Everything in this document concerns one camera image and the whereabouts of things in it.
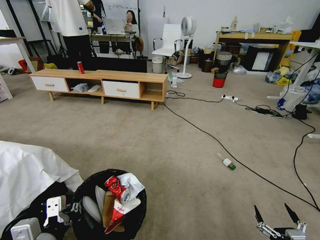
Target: chair armrest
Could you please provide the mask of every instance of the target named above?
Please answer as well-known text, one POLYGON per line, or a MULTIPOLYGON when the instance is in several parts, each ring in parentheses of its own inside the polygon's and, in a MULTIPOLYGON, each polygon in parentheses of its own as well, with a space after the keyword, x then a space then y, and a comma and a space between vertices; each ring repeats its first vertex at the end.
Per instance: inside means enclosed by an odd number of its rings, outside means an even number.
POLYGON ((156 39, 161 39, 161 40, 162 40, 162 38, 154 38, 154 39, 153 39, 153 50, 156 50, 156 49, 155 49, 155 46, 154 46, 154 44, 155 44, 155 42, 156 42, 156 39))
POLYGON ((175 41, 174 41, 174 52, 177 51, 177 42, 183 42, 183 40, 182 40, 182 39, 179 39, 179 40, 175 40, 175 41))

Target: laptop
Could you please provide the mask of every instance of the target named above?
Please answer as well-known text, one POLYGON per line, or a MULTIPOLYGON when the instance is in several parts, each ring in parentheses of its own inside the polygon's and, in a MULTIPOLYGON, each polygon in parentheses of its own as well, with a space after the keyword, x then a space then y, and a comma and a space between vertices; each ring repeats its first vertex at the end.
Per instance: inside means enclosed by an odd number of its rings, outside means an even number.
POLYGON ((107 34, 125 35, 124 24, 121 19, 103 19, 103 25, 107 34))

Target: cabinet leg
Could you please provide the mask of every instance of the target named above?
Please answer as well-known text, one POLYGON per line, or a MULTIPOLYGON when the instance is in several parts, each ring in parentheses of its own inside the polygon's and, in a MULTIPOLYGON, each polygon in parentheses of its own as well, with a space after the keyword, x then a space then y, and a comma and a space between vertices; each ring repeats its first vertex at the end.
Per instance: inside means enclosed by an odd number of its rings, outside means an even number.
POLYGON ((51 100, 51 101, 54 101, 52 92, 49 92, 49 97, 50 97, 50 100, 51 100))

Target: red soda can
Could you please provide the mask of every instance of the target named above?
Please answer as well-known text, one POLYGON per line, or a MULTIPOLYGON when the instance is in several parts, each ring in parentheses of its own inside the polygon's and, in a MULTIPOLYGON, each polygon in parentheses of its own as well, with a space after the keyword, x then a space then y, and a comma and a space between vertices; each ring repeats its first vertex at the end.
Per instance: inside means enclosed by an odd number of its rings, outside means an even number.
POLYGON ((77 62, 80 74, 84 74, 82 62, 77 62))
POLYGON ((120 181, 115 176, 110 177, 104 185, 109 188, 109 191, 117 197, 121 204, 124 204, 129 200, 129 189, 121 186, 120 181))

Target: red bucket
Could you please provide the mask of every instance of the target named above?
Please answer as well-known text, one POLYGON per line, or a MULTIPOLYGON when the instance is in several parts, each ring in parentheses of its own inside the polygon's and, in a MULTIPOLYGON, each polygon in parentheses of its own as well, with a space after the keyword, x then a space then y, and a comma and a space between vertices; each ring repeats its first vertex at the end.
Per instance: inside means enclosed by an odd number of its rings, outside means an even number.
POLYGON ((222 88, 224 85, 224 82, 226 81, 227 74, 228 74, 228 71, 224 73, 219 73, 219 70, 215 70, 212 86, 216 88, 222 88))

